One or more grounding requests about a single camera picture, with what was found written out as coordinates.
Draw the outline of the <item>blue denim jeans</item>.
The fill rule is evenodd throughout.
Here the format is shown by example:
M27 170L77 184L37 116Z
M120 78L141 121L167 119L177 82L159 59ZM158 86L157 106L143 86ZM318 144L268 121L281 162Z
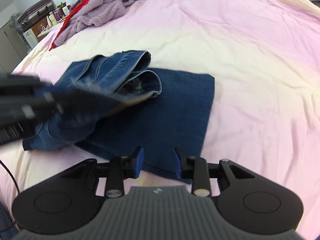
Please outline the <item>blue denim jeans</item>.
M175 179L175 148L200 156L214 99L208 74L149 68L151 54L129 50L73 62L53 91L75 92L75 105L56 113L23 141L30 150L75 145L111 159L144 149L143 170Z

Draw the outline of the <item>wooden side table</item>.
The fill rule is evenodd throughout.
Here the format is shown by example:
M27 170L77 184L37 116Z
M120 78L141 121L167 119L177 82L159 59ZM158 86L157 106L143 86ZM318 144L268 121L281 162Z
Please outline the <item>wooden side table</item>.
M50 26L48 24L48 20L47 18L43 18L42 20L40 20L39 22L37 22L35 25L33 25L31 27L34 35L36 36L37 40L40 42L47 34L44 34L42 36L39 36L41 33L48 31L52 28L52 26Z

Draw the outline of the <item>white electric fan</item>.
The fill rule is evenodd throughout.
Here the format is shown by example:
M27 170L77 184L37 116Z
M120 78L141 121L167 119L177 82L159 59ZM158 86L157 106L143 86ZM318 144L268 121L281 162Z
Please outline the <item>white electric fan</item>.
M22 30L23 30L23 29L22 29L22 25L21 25L21 23L20 23L19 20L18 20L21 15L22 15L21 13L16 12L16 13L14 13L14 14L12 14L12 15L10 16L9 21L8 21L10 28L14 28L14 29L16 29L16 30L18 30L18 31L22 31Z

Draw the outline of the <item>purple fuzzy towel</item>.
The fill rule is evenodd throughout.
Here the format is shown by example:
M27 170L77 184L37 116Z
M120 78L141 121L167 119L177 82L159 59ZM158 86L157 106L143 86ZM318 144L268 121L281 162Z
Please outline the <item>purple fuzzy towel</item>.
M73 35L88 27L100 27L124 16L127 7L135 1L137 0L90 0L71 18L67 28L57 38L55 44L59 47Z

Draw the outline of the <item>red garment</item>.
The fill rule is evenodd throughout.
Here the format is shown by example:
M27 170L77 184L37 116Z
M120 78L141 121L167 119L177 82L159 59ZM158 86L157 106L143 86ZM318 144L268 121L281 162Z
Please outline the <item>red garment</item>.
M69 22L71 21L71 18L82 8L84 7L90 0L80 0L79 3L76 3L75 6L71 7L71 12L69 13L69 15L66 17L61 29L59 30L59 32L57 33L56 38L53 40L52 45L50 47L49 50L52 50L54 48L57 47L57 45L55 44L55 41L57 40L57 38L61 35L61 33L67 28Z

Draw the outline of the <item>pink white bed sheet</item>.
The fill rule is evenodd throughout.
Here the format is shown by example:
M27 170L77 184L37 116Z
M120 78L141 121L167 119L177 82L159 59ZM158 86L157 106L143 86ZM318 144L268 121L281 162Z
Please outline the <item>pink white bed sheet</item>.
M302 200L298 226L319 236L319 8L308 0L141 0L16 67L56 82L73 61L147 50L152 68L205 73L215 96L202 155L226 158Z

